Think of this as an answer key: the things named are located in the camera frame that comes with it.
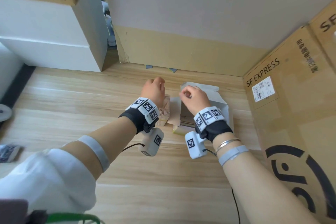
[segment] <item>black baseboard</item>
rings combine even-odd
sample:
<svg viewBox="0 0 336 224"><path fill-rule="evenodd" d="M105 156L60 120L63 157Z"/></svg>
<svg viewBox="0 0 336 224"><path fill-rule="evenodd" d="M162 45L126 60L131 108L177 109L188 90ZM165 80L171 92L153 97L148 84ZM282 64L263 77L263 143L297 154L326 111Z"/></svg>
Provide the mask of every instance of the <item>black baseboard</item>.
<svg viewBox="0 0 336 224"><path fill-rule="evenodd" d="M22 68L19 70L18 74L12 81L11 85L7 89L6 93L4 94L3 98L1 99L0 104L7 105L10 108L14 107L17 99L19 98L21 92L26 86L29 78L33 74L35 68L36 67L34 66L27 66L26 64L22 66Z"/></svg>

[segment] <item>silver bracelet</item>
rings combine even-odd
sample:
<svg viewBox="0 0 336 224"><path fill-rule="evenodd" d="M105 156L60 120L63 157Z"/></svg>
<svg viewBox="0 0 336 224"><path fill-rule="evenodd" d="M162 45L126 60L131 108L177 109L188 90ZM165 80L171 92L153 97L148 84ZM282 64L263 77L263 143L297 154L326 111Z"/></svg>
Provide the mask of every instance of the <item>silver bracelet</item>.
<svg viewBox="0 0 336 224"><path fill-rule="evenodd" d="M229 140L226 140L226 141L222 142L221 145L219 145L219 146L217 147L216 154L217 154L217 152L218 152L221 148L223 148L223 147L226 146L227 144L229 144L229 143L231 143L231 142L234 142L234 141L240 141L240 139L239 139L239 138L232 138L232 139L229 139Z"/></svg>

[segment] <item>green cable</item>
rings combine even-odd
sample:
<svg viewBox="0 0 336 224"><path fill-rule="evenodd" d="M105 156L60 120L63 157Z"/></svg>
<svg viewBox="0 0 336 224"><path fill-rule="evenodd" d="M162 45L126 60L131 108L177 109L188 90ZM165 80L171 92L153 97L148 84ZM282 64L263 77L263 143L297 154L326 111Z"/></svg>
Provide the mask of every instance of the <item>green cable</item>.
<svg viewBox="0 0 336 224"><path fill-rule="evenodd" d="M102 221L93 214L82 214L82 213L52 213L49 214L46 223L55 223L63 221L87 221L92 220L97 224L100 224Z"/></svg>

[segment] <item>black cable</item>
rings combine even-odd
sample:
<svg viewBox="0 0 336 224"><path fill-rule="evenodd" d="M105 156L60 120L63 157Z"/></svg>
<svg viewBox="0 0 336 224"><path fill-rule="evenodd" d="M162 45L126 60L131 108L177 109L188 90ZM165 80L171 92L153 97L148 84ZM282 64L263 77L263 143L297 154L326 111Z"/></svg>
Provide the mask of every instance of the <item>black cable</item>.
<svg viewBox="0 0 336 224"><path fill-rule="evenodd" d="M239 220L239 224L240 224L239 209L238 209L237 201L236 201L235 195L234 195L234 193L233 193L233 188L232 188L232 187L231 187L231 191L232 191L232 196L233 196L234 202L235 202L235 204L236 204L237 213L238 213L238 220Z"/></svg>
<svg viewBox="0 0 336 224"><path fill-rule="evenodd" d="M214 155L217 157L217 154L214 153L214 152L211 151L211 150L204 149L203 151L209 151L209 152L211 152L212 154L214 154ZM237 201L236 201L236 198L235 198L235 194L233 193L233 188L232 188L232 187L231 187L231 191L232 191L232 196L233 196L234 202L235 202L235 204L236 204L237 213L238 213L238 220L239 220L239 224L240 224L240 214L239 214L239 209L238 209Z"/></svg>
<svg viewBox="0 0 336 224"><path fill-rule="evenodd" d="M144 144L142 144L142 143L136 143L136 144L132 144L132 145L130 145L130 146L128 146L128 147L126 147L125 149L123 149L121 152L123 152L124 150L127 150L128 148L131 148L132 146L135 146L135 145L142 145L143 147L145 146Z"/></svg>
<svg viewBox="0 0 336 224"><path fill-rule="evenodd" d="M214 154L214 155L217 157L217 154L216 154L216 153L214 153L214 152L213 152L213 151L211 151L211 150L204 149L203 151L209 151L209 152L211 152L212 154Z"/></svg>

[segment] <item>black logo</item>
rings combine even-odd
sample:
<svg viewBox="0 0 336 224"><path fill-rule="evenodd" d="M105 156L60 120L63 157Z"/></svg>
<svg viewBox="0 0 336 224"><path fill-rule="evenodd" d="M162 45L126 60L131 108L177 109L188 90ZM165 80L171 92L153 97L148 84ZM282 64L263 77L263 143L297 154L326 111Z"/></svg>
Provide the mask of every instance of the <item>black logo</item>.
<svg viewBox="0 0 336 224"><path fill-rule="evenodd" d="M149 115L150 115L150 117L152 118L153 121L158 117L155 109Z"/></svg>
<svg viewBox="0 0 336 224"><path fill-rule="evenodd" d="M286 154L290 154L298 158L301 158L302 155L305 153L303 150L298 149L293 146L289 146L289 145L271 146L268 149L266 149L265 152L266 152L267 158L277 153L286 153ZM280 181L294 182L298 184L307 184L306 178L304 176L280 174L277 169L276 163L277 163L276 159L271 160L272 170L275 176ZM327 175L322 170L322 168L319 166L319 164L312 158L312 156L308 155L305 163L313 171L314 175L316 176L318 182L321 185L321 188L323 190L323 194L325 197L325 206L327 209L327 216L331 219L336 220L336 194L335 194L334 188L330 180L328 179ZM282 163L281 167L284 171L289 170L289 167L286 163ZM304 197L304 199L307 201L309 211L311 211L312 213L316 213L316 207L315 207L314 201L307 191L305 191L303 188L295 187L292 189L292 192L297 197L298 196Z"/></svg>
<svg viewBox="0 0 336 224"><path fill-rule="evenodd" d="M144 103L142 106L143 106L143 107L146 109L146 111L148 111L148 112L149 112L150 110L153 109L152 105L151 105L150 103L148 103L148 102Z"/></svg>
<svg viewBox="0 0 336 224"><path fill-rule="evenodd" d="M138 99L138 100L135 101L134 103L137 104L137 105L139 105L139 104L141 104L142 102L144 102L144 100L142 100L142 99Z"/></svg>
<svg viewBox="0 0 336 224"><path fill-rule="evenodd" d="M200 127L203 124L203 121L202 121L201 117L198 117L196 119L196 124L197 124L198 127Z"/></svg>
<svg viewBox="0 0 336 224"><path fill-rule="evenodd" d="M189 149L193 148L195 146L194 140L192 138L190 140L188 140L187 143L188 143Z"/></svg>
<svg viewBox="0 0 336 224"><path fill-rule="evenodd" d="M213 117L210 111L203 113L202 116L205 120L211 119Z"/></svg>
<svg viewBox="0 0 336 224"><path fill-rule="evenodd" d="M143 154L145 154L146 156L150 156L148 152L146 151L141 151Z"/></svg>
<svg viewBox="0 0 336 224"><path fill-rule="evenodd" d="M218 111L218 110L211 110L212 114L215 115L215 116L220 116L221 113Z"/></svg>
<svg viewBox="0 0 336 224"><path fill-rule="evenodd" d="M162 141L162 138L159 135L156 135L154 139L154 143L156 143L157 146L160 146L161 141Z"/></svg>

